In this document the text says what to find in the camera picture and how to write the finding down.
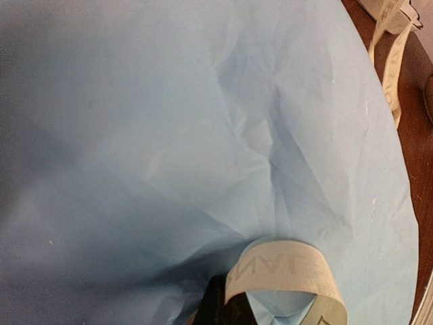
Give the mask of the front aluminium rail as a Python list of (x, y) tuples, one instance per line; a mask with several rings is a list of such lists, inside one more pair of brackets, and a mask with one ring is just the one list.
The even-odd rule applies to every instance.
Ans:
[(413, 315), (410, 325), (432, 325), (432, 273), (424, 286), (423, 297)]

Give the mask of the beige printed ribbon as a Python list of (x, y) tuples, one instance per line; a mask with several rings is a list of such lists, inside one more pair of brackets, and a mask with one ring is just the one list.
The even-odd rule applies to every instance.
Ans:
[(289, 135), (317, 182), (324, 211), (290, 207), (295, 240), (253, 242), (229, 272), (225, 299), (241, 294), (261, 324), (407, 324), (418, 268), (418, 226), (397, 129), (398, 78), (416, 13), (397, 32), (381, 81), (375, 48), (408, 1), (383, 2), (356, 67), (347, 44), (306, 83), (278, 95), (279, 135)]

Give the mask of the blue wrapping paper sheet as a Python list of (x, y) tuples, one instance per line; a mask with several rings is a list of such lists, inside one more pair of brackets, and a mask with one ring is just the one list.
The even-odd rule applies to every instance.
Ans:
[(182, 324), (262, 237), (408, 324), (401, 144), (339, 1), (2, 1), (1, 323)]

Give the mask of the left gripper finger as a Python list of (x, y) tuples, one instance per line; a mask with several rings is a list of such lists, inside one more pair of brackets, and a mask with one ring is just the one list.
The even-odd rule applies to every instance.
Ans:
[(190, 317), (193, 325), (257, 325), (246, 293), (225, 303), (224, 274), (210, 279), (197, 311)]

